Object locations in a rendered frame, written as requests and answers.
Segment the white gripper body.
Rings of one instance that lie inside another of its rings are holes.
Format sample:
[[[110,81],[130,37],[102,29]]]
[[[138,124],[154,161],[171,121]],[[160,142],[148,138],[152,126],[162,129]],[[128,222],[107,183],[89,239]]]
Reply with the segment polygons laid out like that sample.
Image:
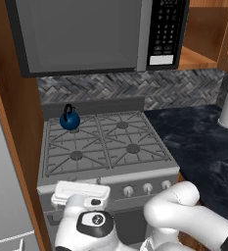
[[[59,181],[56,185],[55,193],[51,197],[51,201],[54,205],[66,205],[72,195],[82,195],[94,200],[93,203],[86,201],[86,207],[106,207],[109,202],[110,193],[111,189],[106,185]]]

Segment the grey microwave oven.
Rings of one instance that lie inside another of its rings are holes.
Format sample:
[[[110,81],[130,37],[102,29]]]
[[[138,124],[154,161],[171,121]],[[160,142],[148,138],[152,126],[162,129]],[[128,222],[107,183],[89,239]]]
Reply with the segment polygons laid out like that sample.
[[[175,70],[190,0],[5,0],[24,77]]]

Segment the grey gas stove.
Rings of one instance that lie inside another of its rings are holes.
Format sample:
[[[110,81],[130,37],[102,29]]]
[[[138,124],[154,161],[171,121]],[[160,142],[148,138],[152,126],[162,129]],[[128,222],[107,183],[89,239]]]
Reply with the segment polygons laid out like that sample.
[[[114,215],[119,239],[138,248],[149,235],[144,204],[173,185],[179,167],[144,114],[142,97],[77,102],[80,126],[65,130],[60,125],[63,103],[42,107],[43,140],[37,190],[51,240],[55,239],[63,210],[51,205],[60,180],[98,183],[111,188],[108,211]],[[143,185],[150,183],[148,195]],[[123,188],[131,186],[127,197]]]

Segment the grey fridge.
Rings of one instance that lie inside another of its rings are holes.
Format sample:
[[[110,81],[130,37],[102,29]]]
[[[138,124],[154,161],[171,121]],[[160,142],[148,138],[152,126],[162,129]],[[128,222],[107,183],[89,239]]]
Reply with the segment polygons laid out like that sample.
[[[1,123],[0,251],[40,251]]]

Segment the wooden open shelf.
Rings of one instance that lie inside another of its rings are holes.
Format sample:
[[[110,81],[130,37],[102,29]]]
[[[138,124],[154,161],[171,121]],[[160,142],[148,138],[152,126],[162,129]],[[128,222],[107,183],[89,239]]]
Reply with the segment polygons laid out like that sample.
[[[178,69],[215,69],[227,25],[228,0],[190,0]]]

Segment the blue kettle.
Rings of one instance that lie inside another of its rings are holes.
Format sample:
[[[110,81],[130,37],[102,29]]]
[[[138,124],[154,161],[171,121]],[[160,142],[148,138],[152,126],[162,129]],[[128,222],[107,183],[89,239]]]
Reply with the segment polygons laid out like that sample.
[[[80,125],[80,117],[75,112],[75,108],[71,104],[66,104],[64,111],[60,117],[60,124],[63,129],[74,130]]]

